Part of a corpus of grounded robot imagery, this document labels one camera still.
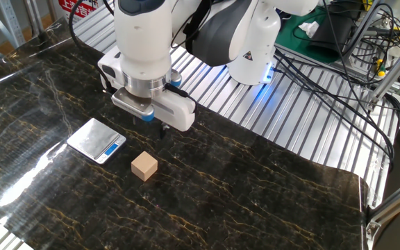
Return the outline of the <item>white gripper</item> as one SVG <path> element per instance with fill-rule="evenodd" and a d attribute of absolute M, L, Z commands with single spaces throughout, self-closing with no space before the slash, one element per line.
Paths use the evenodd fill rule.
<path fill-rule="evenodd" d="M 103 86 L 111 85 L 114 105 L 133 116 L 133 125 L 137 117 L 150 122 L 156 118 L 162 121 L 160 139 L 162 140 L 173 127 L 187 131 L 195 120 L 196 104 L 186 94 L 179 94 L 178 87 L 182 77 L 175 70 L 154 79 L 139 79 L 129 76 L 122 69 L 124 56 L 118 47 L 113 47 L 99 61 L 98 66 L 106 75 Z"/>

